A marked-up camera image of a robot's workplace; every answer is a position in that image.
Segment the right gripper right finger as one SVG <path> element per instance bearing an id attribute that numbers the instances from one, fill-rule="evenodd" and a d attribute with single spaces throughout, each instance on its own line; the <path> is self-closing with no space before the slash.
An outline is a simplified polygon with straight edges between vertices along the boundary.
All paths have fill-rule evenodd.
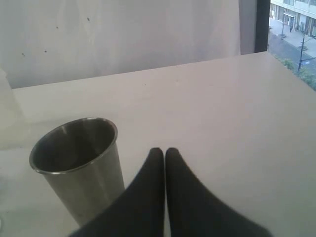
<path id="1" fill-rule="evenodd" d="M 176 148 L 165 154 L 167 206 L 173 237 L 270 237 L 239 214 L 194 175 Z"/>

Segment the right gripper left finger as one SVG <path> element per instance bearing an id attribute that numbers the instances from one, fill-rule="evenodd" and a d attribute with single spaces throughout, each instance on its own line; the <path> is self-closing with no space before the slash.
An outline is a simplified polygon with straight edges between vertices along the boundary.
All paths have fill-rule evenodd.
<path id="1" fill-rule="evenodd" d="M 73 237 L 161 237 L 164 232 L 164 159 L 152 148 L 128 188 Z"/>

